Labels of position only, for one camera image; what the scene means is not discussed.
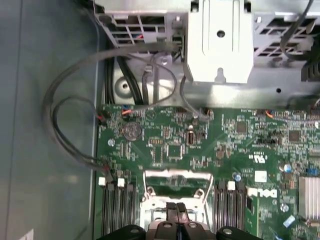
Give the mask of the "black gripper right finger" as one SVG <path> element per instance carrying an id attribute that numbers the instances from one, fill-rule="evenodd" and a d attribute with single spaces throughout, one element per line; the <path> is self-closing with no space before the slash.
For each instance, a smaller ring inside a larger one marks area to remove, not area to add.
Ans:
<path id="1" fill-rule="evenodd" d="M 213 233 L 206 225 L 190 221 L 184 203 L 179 202 L 176 205 L 177 220 L 183 240 L 260 240 L 257 236 L 231 226 L 224 226 Z"/>

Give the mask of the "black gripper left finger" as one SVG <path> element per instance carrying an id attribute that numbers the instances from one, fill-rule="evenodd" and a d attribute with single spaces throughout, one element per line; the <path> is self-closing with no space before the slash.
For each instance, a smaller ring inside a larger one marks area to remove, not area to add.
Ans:
<path id="1" fill-rule="evenodd" d="M 153 221 L 148 230 L 130 224 L 116 231 L 102 236 L 103 240 L 176 240 L 178 237 L 178 212 L 177 204 L 166 203 L 166 220 Z"/>

